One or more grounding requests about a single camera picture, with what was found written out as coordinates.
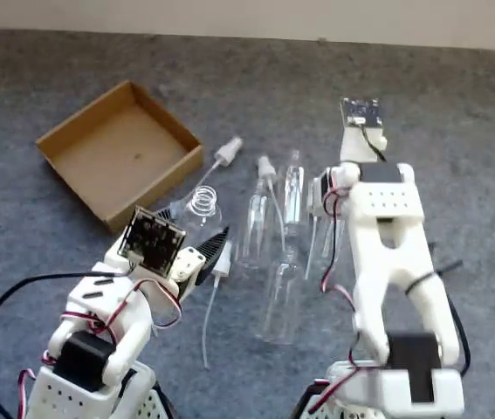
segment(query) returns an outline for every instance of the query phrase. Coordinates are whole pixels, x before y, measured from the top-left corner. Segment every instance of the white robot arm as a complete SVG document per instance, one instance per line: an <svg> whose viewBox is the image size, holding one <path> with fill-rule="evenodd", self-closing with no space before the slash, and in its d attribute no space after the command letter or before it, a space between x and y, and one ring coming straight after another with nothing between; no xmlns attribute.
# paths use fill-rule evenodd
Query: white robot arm
<svg viewBox="0 0 495 419"><path fill-rule="evenodd" d="M377 100L344 99L341 109L340 166L313 181L313 212L333 214L328 198L340 197L339 216L347 221L354 257L354 330L373 360L357 363L362 366L357 373L352 362L333 364L327 379L338 389L331 384L324 390L333 393L323 409L329 417L344 410L349 417L372 411L389 417L460 416L462 381L451 367L458 360L458 337L443 281L431 260L414 171L408 164L385 161L381 150L387 141ZM418 284L418 278L427 280ZM385 331L382 305L391 284L407 292L425 333ZM313 402L324 400L313 397ZM307 406L313 413L321 408L311 408L310 402Z"/></svg>
<svg viewBox="0 0 495 419"><path fill-rule="evenodd" d="M146 217L148 231L154 229L150 222L160 221L143 209L137 211L134 219L137 214ZM31 392L27 419L174 417L156 386L154 371L137 358L148 343L151 327L160 326L153 323L153 315L170 312L172 307L181 315L180 302L202 282L201 276L210 273L227 229L206 247L181 249L170 258L169 266L159 260L160 255L179 248L181 232L173 227L167 230L168 223L160 225L154 235L145 230L135 234L133 240L138 237L140 246L126 247L131 241L127 229L104 261L93 267L93 271L125 272L129 261L140 263L127 276L86 277L70 292L62 322L49 341L47 365L41 367ZM147 264L149 245L155 250L150 256L156 256ZM164 266L164 275L152 268L158 263ZM113 342L99 338L100 331L109 332Z"/></svg>

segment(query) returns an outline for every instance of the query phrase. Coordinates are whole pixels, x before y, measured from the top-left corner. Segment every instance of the plastic bottle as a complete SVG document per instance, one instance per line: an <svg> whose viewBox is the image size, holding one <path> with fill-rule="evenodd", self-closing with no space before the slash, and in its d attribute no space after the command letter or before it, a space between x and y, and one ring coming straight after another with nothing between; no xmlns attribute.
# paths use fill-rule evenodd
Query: plastic bottle
<svg viewBox="0 0 495 419"><path fill-rule="evenodd" d="M256 335L267 342L289 345L298 327L303 267L298 251L287 247L281 260L272 264Z"/></svg>
<svg viewBox="0 0 495 419"><path fill-rule="evenodd" d="M334 253L334 267L338 262L340 248L342 245L342 237L344 235L344 220L338 218L336 220L336 232L334 234L334 222L329 216L324 216L319 220L317 226L317 236L315 238L315 248L313 251L312 265L315 270L322 273L331 263Z"/></svg>
<svg viewBox="0 0 495 419"><path fill-rule="evenodd" d="M280 201L285 235L297 236L306 226L305 182L306 171L302 166L299 150L292 150L287 164L278 171Z"/></svg>
<svg viewBox="0 0 495 419"><path fill-rule="evenodd" d="M222 212L217 205L216 191L210 186L199 186L185 205L176 224L187 232L183 247L198 246L218 233Z"/></svg>
<svg viewBox="0 0 495 419"><path fill-rule="evenodd" d="M260 268L267 260L264 238L269 214L269 191L263 179L258 179L255 192L249 200L241 236L237 243L236 260L244 268Z"/></svg>

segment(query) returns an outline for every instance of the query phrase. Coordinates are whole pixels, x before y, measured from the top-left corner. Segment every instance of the open cardboard box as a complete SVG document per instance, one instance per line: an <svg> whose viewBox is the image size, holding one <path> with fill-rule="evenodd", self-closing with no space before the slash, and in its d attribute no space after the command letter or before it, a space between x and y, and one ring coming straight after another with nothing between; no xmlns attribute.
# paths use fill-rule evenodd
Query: open cardboard box
<svg viewBox="0 0 495 419"><path fill-rule="evenodd" d="M45 159L111 231L203 164L199 140L125 81L37 141Z"/></svg>

